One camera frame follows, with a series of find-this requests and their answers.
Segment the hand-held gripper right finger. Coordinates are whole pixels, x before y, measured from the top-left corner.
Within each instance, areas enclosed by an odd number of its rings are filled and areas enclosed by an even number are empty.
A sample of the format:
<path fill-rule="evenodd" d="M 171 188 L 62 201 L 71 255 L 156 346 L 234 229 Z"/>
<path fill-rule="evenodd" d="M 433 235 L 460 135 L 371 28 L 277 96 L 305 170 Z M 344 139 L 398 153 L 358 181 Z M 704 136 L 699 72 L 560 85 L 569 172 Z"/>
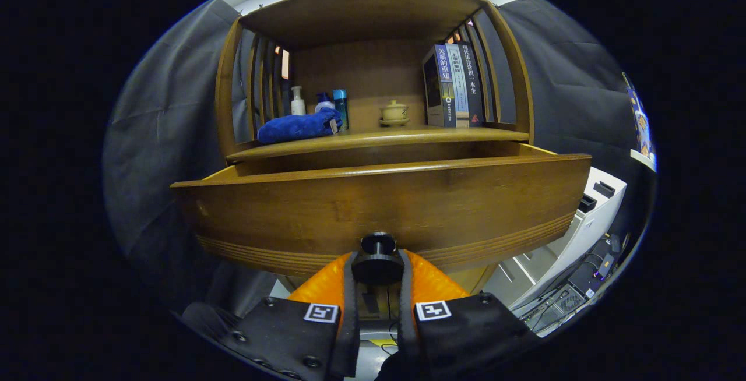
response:
<path fill-rule="evenodd" d="M 484 379 L 541 343 L 494 294 L 468 294 L 425 258 L 400 250 L 397 344 L 411 379 Z"/>

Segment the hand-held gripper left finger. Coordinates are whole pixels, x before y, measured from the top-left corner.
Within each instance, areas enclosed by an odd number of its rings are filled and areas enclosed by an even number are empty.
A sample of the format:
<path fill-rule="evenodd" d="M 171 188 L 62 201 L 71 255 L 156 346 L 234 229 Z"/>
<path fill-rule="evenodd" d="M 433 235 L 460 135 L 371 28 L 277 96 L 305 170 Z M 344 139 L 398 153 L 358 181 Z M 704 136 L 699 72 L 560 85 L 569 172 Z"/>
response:
<path fill-rule="evenodd" d="M 230 331 L 230 349 L 281 379 L 352 378 L 360 348 L 357 256 L 334 259 L 287 299 L 261 299 Z"/>

